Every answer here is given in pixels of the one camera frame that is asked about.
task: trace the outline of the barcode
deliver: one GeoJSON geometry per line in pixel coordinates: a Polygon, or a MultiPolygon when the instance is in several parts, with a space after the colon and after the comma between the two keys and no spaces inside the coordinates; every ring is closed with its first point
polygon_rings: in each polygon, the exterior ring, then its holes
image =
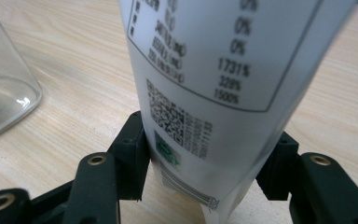
{"type": "Polygon", "coordinates": [[[213,210],[215,210],[219,206],[219,201],[216,200],[214,197],[201,193],[196,189],[193,189],[187,183],[174,175],[162,162],[160,163],[160,166],[162,174],[162,183],[164,185],[184,193],[186,196],[198,201],[199,203],[204,204],[205,206],[208,206],[213,210]]]}
{"type": "Polygon", "coordinates": [[[198,119],[171,102],[147,80],[150,114],[168,136],[191,154],[205,160],[213,132],[212,123],[198,119]]]}

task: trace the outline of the black plastic part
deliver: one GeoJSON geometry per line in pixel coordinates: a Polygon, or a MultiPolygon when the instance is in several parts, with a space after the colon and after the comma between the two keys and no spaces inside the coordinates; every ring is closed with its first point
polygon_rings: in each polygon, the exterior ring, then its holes
{"type": "Polygon", "coordinates": [[[129,117],[108,152],[116,159],[119,199],[142,200],[150,155],[140,111],[129,117]]]}
{"type": "Polygon", "coordinates": [[[88,155],[78,165],[63,224],[120,223],[115,159],[105,152],[88,155]]]}
{"type": "Polygon", "coordinates": [[[300,157],[291,193],[290,213],[295,224],[358,224],[358,188],[341,166],[325,155],[305,153],[300,157]]]}
{"type": "Polygon", "coordinates": [[[24,189],[0,190],[0,223],[29,223],[30,199],[24,189]]]}
{"type": "Polygon", "coordinates": [[[287,201],[289,180],[298,157],[298,142],[283,133],[266,163],[257,175],[258,186],[270,201],[287,201]]]}
{"type": "Polygon", "coordinates": [[[63,184],[33,200],[33,224],[62,223],[73,181],[63,184]]]}

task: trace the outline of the wooden table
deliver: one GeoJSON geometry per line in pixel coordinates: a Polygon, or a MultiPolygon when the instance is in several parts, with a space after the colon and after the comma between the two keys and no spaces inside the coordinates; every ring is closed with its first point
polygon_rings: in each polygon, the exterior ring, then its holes
{"type": "MultiPolygon", "coordinates": [[[[0,189],[32,198],[74,178],[86,155],[106,151],[139,110],[117,1],[5,1],[0,21],[44,97],[0,135],[0,189]]],[[[286,127],[300,151],[336,159],[358,184],[358,8],[326,54],[286,127]]],[[[121,202],[122,223],[203,223],[200,206],[160,186],[150,169],[142,202],[121,202]]],[[[228,223],[291,223],[288,203],[256,184],[228,223]]]]}

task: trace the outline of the clear glass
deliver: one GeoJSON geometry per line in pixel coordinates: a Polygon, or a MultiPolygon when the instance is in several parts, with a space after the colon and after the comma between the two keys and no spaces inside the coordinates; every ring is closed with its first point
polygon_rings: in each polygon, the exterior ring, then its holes
{"type": "Polygon", "coordinates": [[[0,24],[0,132],[31,110],[42,98],[42,89],[0,24]]]}

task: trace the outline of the green logo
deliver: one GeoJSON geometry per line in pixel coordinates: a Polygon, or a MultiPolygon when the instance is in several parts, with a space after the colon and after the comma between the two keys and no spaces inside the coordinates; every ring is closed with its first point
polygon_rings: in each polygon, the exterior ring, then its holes
{"type": "Polygon", "coordinates": [[[158,153],[165,159],[165,161],[169,162],[173,166],[179,165],[179,160],[177,159],[177,155],[175,155],[175,151],[168,145],[158,133],[155,132],[156,136],[156,148],[158,153]]]}

